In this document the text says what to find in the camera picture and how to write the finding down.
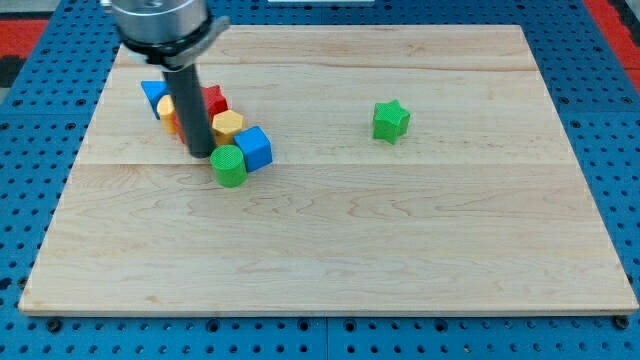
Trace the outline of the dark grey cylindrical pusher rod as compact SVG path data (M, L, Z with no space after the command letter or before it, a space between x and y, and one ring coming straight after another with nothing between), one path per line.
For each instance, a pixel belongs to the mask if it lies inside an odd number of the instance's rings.
M163 77L190 155L209 157L216 145L196 66L191 64L178 71L164 72Z

